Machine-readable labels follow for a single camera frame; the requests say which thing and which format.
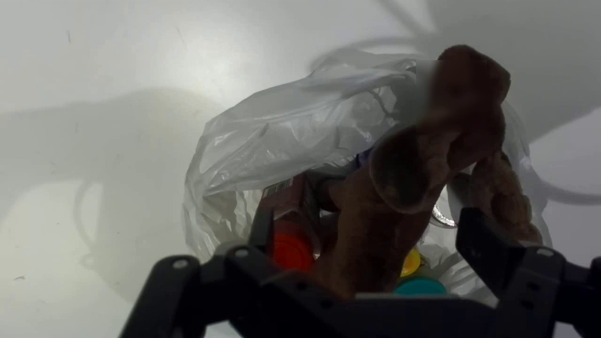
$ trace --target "plastic bag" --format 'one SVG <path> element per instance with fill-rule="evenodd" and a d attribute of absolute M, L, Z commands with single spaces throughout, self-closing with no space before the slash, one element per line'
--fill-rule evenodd
<path fill-rule="evenodd" d="M 205 125 L 187 176 L 185 228 L 205 260 L 247 242 L 262 189 L 324 165 L 343 167 L 393 125 L 416 123 L 425 108 L 433 63 L 416 56 L 341 50 L 311 76 L 258 91 Z M 506 106 L 506 151 L 542 217 L 540 180 L 513 108 Z M 457 253 L 457 228 L 433 225 L 420 242 L 436 277 L 455 294 L 495 302 Z"/>

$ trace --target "translucent plastic bag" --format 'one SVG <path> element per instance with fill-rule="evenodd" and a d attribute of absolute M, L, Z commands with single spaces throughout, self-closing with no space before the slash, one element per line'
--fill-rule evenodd
<path fill-rule="evenodd" d="M 258 91 L 211 120 L 187 176 L 190 247 L 209 259 L 220 247 L 247 242 L 264 187 L 307 168 L 343 167 L 393 125 L 418 121 L 427 108 L 431 75 L 433 63 L 416 56 L 343 50 L 324 58 L 311 76 Z M 534 221 L 543 227 L 521 123 L 510 106 L 506 116 L 506 151 L 534 200 Z M 455 234 L 451 227 L 433 225 L 420 244 L 427 262 L 451 292 L 493 302 L 459 257 Z"/>

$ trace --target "teal object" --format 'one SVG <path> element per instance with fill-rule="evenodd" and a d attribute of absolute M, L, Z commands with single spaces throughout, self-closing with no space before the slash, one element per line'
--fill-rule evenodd
<path fill-rule="evenodd" d="M 412 277 L 403 281 L 395 292 L 404 296 L 435 296 L 435 294 L 448 294 L 446 287 L 431 277 Z"/>

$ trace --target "yellow object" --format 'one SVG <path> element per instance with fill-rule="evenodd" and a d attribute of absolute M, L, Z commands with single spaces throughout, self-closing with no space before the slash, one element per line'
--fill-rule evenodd
<path fill-rule="evenodd" d="M 421 255 L 416 247 L 412 247 L 406 260 L 403 262 L 401 277 L 408 277 L 416 274 L 420 266 L 421 266 Z"/>

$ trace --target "white background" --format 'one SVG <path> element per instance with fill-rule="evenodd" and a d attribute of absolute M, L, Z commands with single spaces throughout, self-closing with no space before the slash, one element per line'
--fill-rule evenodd
<path fill-rule="evenodd" d="M 117 336 L 153 262 L 187 251 L 204 121 L 339 48 L 513 71 L 558 249 L 601 253 L 598 0 L 3 0 L 0 336 Z"/>

